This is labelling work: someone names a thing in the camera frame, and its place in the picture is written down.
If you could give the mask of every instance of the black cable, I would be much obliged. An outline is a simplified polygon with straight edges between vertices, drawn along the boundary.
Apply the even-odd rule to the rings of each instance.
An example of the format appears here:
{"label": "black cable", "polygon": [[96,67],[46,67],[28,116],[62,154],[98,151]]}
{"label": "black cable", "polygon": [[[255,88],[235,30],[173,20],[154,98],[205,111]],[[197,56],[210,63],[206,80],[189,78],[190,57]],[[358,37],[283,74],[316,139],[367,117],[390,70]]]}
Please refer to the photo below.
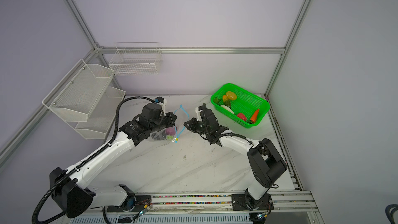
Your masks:
{"label": "black cable", "polygon": [[137,114],[137,116],[133,117],[132,120],[136,121],[139,117],[141,117],[141,114]]}
{"label": "black cable", "polygon": [[247,138],[246,138],[245,136],[240,135],[240,134],[237,134],[237,133],[233,133],[233,132],[220,134],[220,136],[218,136],[217,138],[215,138],[215,140],[218,140],[219,138],[222,138],[222,137],[225,137],[225,136],[235,136],[235,137],[238,137],[238,138],[243,138],[243,139],[246,140],[249,144],[251,144],[251,147],[253,147],[253,142],[247,140]]}
{"label": "black cable", "polygon": [[70,172],[68,172],[66,175],[64,175],[61,179],[59,179],[57,182],[54,183],[54,185],[44,194],[44,196],[41,198],[41,200],[39,201],[39,203],[37,204],[35,210],[33,211],[32,214],[32,224],[48,224],[52,221],[55,221],[56,219],[62,217],[65,215],[65,212],[59,213],[56,216],[53,216],[45,221],[39,221],[39,212],[41,210],[41,208],[43,207],[44,203],[47,201],[48,197],[50,197],[50,195],[52,194],[52,192],[66,179],[68,178],[71,174],[73,174],[74,172],[76,172],[78,169],[80,169],[81,167],[83,167],[86,163],[88,163],[90,160],[92,160],[93,158],[95,158],[96,156],[98,156],[98,154],[100,154],[101,152],[103,152],[106,148],[109,147],[110,144],[113,143],[113,141],[115,141],[116,139],[116,135],[117,135],[117,131],[119,129],[119,110],[120,107],[123,105],[124,102],[130,101],[132,99],[146,99],[149,100],[151,102],[155,102],[153,99],[148,98],[148,97],[143,97],[143,96],[134,96],[131,98],[127,98],[122,100],[122,102],[119,103],[119,105],[116,108],[116,115],[115,115],[115,130],[113,132],[113,136],[112,138],[109,140],[109,142],[107,142],[103,147],[101,147],[101,149],[99,149],[98,151],[96,151],[93,155],[91,155],[90,157],[88,157],[87,159],[85,159],[83,162],[81,162],[79,165],[76,166],[76,168],[72,169]]}
{"label": "black cable", "polygon": [[102,216],[106,224],[112,224],[111,222],[109,222],[108,218],[106,217],[105,207],[102,207]]}
{"label": "black cable", "polygon": [[390,204],[386,207],[386,216],[391,224],[395,224],[393,215],[397,210],[398,210],[397,204]]}

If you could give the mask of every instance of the white metal rack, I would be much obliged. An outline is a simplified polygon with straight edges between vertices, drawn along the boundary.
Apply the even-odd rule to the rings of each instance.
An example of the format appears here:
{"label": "white metal rack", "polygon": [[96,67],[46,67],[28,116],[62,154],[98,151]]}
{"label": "white metal rack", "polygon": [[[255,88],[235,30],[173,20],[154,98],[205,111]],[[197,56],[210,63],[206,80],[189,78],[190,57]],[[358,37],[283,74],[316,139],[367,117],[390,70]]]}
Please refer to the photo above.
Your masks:
{"label": "white metal rack", "polygon": [[116,42],[116,53],[109,67],[116,75],[158,74],[162,54],[157,42]]}
{"label": "white metal rack", "polygon": [[72,70],[75,75],[64,78],[63,87],[61,81],[42,103],[85,139],[104,139],[126,92],[108,87],[114,75],[110,68],[80,60]]}

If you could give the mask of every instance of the table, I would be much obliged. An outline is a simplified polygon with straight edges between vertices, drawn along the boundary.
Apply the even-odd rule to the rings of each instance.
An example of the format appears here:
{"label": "table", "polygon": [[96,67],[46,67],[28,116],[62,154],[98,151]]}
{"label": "table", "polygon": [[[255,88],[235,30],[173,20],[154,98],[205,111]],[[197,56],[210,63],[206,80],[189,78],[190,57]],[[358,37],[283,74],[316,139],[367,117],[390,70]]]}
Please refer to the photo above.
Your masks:
{"label": "table", "polygon": [[[162,97],[167,100],[167,112],[174,111],[182,105],[189,113],[190,119],[197,116],[195,107],[206,103],[220,125],[229,127],[232,131],[251,139],[268,138],[282,154],[268,115],[256,127],[246,129],[215,110],[210,103],[210,96],[169,95]],[[120,126],[141,113],[142,107],[148,103],[141,99],[124,103],[120,109]],[[114,187],[126,184],[136,193],[242,192],[253,180],[254,176],[247,156],[227,147],[210,145],[198,134],[185,130],[176,143],[166,140],[142,141],[105,168],[91,185]],[[295,189],[289,171],[286,171],[276,184],[279,188],[269,191]]]}

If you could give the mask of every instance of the white wall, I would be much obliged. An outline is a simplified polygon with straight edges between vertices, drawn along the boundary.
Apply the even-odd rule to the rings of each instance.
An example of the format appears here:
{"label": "white wall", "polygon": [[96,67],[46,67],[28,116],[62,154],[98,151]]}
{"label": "white wall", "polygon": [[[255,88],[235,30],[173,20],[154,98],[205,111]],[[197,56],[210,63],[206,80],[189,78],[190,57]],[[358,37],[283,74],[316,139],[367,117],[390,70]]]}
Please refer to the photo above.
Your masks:
{"label": "white wall", "polygon": [[303,0],[76,2],[102,46],[160,42],[163,47],[283,47]]}
{"label": "white wall", "polygon": [[398,203],[398,0],[314,0],[271,92],[326,224]]}
{"label": "white wall", "polygon": [[0,0],[0,147],[90,46],[63,0]]}
{"label": "white wall", "polygon": [[[106,54],[110,61],[113,55]],[[163,54],[158,75],[116,76],[127,95],[213,94],[225,83],[264,93],[278,54]]]}
{"label": "white wall", "polygon": [[[63,0],[0,0],[0,147],[89,51]],[[31,223],[49,189],[49,173],[79,161],[100,144],[84,140],[48,113],[0,174],[0,222]],[[59,212],[50,199],[40,219]]]}

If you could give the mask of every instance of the yellow fruit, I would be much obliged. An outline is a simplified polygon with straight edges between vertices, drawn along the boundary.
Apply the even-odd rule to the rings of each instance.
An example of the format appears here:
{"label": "yellow fruit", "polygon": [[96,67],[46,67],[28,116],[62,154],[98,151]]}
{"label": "yellow fruit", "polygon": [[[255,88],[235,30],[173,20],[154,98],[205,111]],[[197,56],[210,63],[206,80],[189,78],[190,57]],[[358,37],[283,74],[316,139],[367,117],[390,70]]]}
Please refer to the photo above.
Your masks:
{"label": "yellow fruit", "polygon": [[226,92],[225,95],[228,97],[228,99],[230,99],[232,101],[236,100],[236,98],[237,98],[236,94],[234,92],[231,92],[231,91]]}

